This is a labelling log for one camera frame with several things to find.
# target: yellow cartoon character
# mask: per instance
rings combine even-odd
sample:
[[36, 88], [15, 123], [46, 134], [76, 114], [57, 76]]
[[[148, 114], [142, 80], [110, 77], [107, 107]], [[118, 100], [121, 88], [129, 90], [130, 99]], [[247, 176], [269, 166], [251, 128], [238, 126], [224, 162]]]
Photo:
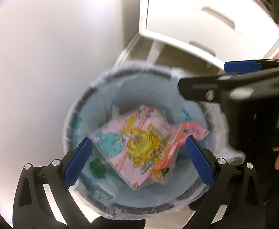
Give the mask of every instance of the yellow cartoon character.
[[132, 137], [127, 143], [127, 156], [133, 159], [135, 168], [141, 167], [141, 172], [146, 172], [159, 161], [168, 138], [165, 138], [153, 125], [150, 125], [146, 131], [132, 128], [130, 133]]

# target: drawer handle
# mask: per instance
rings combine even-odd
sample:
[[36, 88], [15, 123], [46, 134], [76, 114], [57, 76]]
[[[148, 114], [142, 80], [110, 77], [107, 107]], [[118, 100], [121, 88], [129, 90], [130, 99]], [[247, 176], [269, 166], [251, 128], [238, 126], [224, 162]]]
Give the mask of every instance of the drawer handle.
[[192, 45], [194, 47], [197, 47], [197, 48], [199, 48], [199, 49], [209, 53], [210, 55], [216, 57], [216, 52], [214, 50], [210, 49], [209, 47], [207, 47], [206, 45], [203, 45], [203, 44], [201, 44], [201, 43], [199, 43], [197, 41], [189, 41], [188, 44], [190, 44], [190, 45]]
[[201, 8], [201, 10], [223, 21], [232, 29], [236, 28], [235, 22], [231, 18], [225, 16], [224, 14], [221, 14], [219, 11], [215, 10], [214, 8], [209, 6], [204, 6], [203, 8]]

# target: green object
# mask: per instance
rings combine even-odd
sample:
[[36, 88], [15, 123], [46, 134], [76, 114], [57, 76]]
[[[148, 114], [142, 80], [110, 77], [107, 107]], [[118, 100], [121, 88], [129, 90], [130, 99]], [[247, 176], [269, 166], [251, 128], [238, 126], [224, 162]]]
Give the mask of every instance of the green object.
[[107, 171], [105, 165], [98, 158], [90, 162], [90, 169], [96, 178], [104, 178]]

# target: cartoon character print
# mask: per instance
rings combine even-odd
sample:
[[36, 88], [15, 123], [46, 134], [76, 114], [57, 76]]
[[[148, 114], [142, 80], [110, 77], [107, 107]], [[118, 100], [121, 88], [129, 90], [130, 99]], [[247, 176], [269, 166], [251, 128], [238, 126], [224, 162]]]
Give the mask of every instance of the cartoon character print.
[[125, 147], [125, 138], [117, 133], [99, 133], [97, 144], [106, 157], [115, 157]]
[[[130, 130], [132, 137], [127, 143], [129, 159], [133, 159], [133, 166], [140, 168], [143, 174], [149, 170], [152, 165], [160, 160], [163, 149], [166, 147], [170, 135], [163, 136], [153, 125], [149, 125], [146, 131], [138, 128]], [[165, 173], [155, 170], [153, 175], [158, 180], [163, 180]]]

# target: metal screw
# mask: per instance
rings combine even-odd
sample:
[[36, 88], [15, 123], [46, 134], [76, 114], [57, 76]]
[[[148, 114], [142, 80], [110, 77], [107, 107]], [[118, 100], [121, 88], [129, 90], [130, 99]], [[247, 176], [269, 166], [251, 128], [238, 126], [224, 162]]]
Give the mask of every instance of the metal screw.
[[24, 165], [24, 169], [30, 169], [31, 166], [32, 166], [31, 164], [26, 164]]
[[206, 100], [208, 100], [210, 102], [212, 99], [214, 99], [215, 92], [212, 89], [210, 89], [209, 91], [206, 92], [205, 97], [206, 97]]
[[53, 166], [57, 166], [57, 165], [59, 165], [60, 164], [60, 160], [59, 159], [55, 159], [55, 160], [53, 160], [53, 162], [52, 162], [52, 165]]
[[219, 164], [225, 164], [226, 161], [225, 161], [225, 159], [223, 159], [223, 158], [219, 158], [219, 159], [218, 159], [218, 163], [219, 163]]
[[251, 164], [251, 163], [247, 163], [247, 168], [249, 168], [249, 169], [253, 169], [253, 165]]

